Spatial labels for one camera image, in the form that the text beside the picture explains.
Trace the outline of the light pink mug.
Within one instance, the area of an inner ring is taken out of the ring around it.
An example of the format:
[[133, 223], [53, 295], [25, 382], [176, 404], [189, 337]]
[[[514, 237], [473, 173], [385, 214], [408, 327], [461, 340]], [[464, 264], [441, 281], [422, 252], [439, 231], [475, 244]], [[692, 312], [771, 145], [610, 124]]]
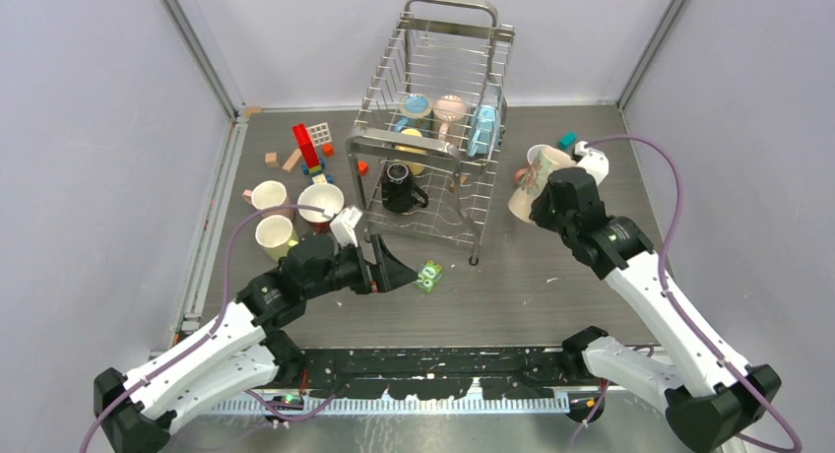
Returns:
[[266, 180], [253, 189], [243, 191], [244, 200], [256, 210], [293, 204], [293, 199], [282, 182]]

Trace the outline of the yellow mug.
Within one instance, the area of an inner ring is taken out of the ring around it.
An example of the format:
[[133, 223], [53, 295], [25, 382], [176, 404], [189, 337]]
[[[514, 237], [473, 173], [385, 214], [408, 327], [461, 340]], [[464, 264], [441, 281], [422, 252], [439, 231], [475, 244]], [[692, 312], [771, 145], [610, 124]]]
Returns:
[[272, 215], [263, 219], [255, 229], [255, 239], [274, 261], [286, 257], [299, 243], [292, 221], [283, 215]]

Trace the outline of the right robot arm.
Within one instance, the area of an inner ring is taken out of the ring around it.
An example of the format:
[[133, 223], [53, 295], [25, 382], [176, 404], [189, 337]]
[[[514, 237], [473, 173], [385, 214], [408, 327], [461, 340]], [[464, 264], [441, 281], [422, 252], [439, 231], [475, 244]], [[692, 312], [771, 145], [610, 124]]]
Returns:
[[581, 167], [553, 172], [530, 217], [556, 232], [577, 261], [629, 304], [671, 360], [640, 355], [590, 326], [562, 343], [568, 380], [582, 385], [599, 378], [627, 389], [659, 410], [693, 452], [711, 452], [763, 417], [758, 400], [774, 399], [782, 386], [778, 373], [724, 344], [661, 270], [640, 227], [607, 214], [591, 174]]

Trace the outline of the dark red mug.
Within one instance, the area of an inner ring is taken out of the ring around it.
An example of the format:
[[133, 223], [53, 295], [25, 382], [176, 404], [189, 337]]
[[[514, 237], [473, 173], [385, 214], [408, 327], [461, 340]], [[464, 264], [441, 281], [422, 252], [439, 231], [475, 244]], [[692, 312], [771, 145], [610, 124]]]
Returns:
[[330, 221], [343, 210], [345, 196], [334, 184], [318, 183], [305, 188], [299, 194], [297, 204], [303, 206], [298, 213], [311, 230], [322, 233], [330, 230]]

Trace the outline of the beige cup tier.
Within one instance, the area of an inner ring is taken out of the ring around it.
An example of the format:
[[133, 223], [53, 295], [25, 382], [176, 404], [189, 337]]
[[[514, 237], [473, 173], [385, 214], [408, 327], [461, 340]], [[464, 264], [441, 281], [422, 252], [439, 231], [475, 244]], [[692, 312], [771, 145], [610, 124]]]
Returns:
[[512, 193], [508, 201], [509, 211], [518, 220], [532, 224], [532, 205], [545, 189], [548, 177], [554, 171], [574, 164], [575, 161], [567, 153], [557, 148], [546, 146], [540, 149], [519, 186]]

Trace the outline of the salmon pink mug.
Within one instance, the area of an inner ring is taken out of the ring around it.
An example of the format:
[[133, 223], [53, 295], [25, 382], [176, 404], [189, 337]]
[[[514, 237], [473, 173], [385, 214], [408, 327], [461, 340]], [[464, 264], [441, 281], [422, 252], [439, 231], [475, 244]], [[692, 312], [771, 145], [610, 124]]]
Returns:
[[528, 149], [526, 153], [526, 165], [524, 167], [519, 168], [514, 173], [514, 184], [516, 186], [519, 186], [521, 184], [521, 181], [523, 180], [525, 174], [528, 172], [528, 169], [531, 167], [535, 158], [539, 155], [540, 151], [546, 148], [548, 148], [548, 145], [546, 144], [537, 144]]

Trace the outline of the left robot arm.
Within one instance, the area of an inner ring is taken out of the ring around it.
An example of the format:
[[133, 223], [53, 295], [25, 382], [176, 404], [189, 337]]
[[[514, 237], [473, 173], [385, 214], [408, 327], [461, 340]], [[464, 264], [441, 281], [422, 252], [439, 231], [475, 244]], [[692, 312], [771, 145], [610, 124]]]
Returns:
[[361, 247], [327, 234], [304, 236], [277, 266], [240, 290], [207, 325], [126, 373], [111, 367], [94, 381], [96, 426], [116, 452], [159, 452], [183, 426], [220, 400], [273, 382], [289, 388], [303, 356], [284, 332], [308, 300], [349, 289], [388, 292], [415, 282], [381, 235], [373, 261]]

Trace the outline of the black mug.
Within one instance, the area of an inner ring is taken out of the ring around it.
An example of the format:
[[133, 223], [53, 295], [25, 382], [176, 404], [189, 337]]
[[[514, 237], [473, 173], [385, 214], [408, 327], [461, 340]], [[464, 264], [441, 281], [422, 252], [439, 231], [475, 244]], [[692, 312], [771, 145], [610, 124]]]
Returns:
[[414, 208], [428, 207], [427, 193], [414, 182], [411, 169], [402, 162], [392, 162], [384, 168], [381, 181], [381, 202], [385, 210], [406, 214]]

